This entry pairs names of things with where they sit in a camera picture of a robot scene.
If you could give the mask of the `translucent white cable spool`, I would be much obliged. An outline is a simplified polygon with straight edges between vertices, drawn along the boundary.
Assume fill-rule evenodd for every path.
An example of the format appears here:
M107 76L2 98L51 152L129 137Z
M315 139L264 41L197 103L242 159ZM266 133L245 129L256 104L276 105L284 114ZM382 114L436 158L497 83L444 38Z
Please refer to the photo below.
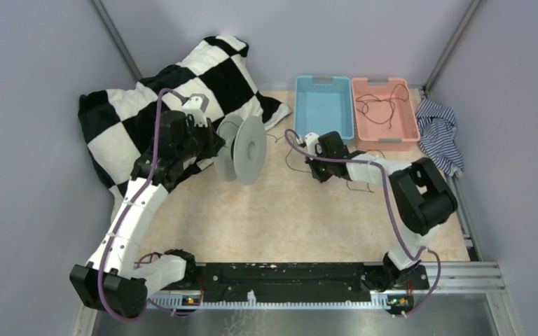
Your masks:
M267 154L262 119L254 115L244 119L230 114L219 125L217 134L225 141L213 159L219 177L223 181L238 181L246 186L255 183Z

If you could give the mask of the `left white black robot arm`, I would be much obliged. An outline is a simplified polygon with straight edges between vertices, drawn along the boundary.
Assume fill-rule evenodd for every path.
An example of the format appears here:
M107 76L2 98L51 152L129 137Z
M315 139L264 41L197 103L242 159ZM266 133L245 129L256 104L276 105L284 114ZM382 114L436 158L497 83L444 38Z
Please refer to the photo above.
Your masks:
M192 287L194 257L169 251L147 265L135 260L158 207L176 188L185 168L198 158L212 158L225 141L204 113L195 110L156 114L151 147L135 163L125 199L86 264L74 265L69 280L88 308L119 321L135 321L147 300L164 287Z

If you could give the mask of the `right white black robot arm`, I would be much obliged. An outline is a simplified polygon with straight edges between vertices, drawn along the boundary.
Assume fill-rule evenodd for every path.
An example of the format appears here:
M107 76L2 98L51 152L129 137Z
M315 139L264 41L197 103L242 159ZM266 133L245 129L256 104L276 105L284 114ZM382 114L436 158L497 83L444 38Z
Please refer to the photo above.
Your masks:
M305 163L319 182L335 176L382 187L397 245L385 254L382 266L365 276L365 284L379 292L402 288L439 226L457 211L456 197L434 162L427 157L407 162L351 152L337 132L308 133L303 147Z

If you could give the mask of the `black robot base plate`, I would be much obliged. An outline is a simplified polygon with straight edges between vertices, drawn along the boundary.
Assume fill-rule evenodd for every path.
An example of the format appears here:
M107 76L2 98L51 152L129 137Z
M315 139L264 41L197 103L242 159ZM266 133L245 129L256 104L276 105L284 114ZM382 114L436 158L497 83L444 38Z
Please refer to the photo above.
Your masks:
M191 291L205 303L368 302L384 291L427 290L426 269L414 266L395 279L381 262L226 263L196 265L187 278L166 291Z

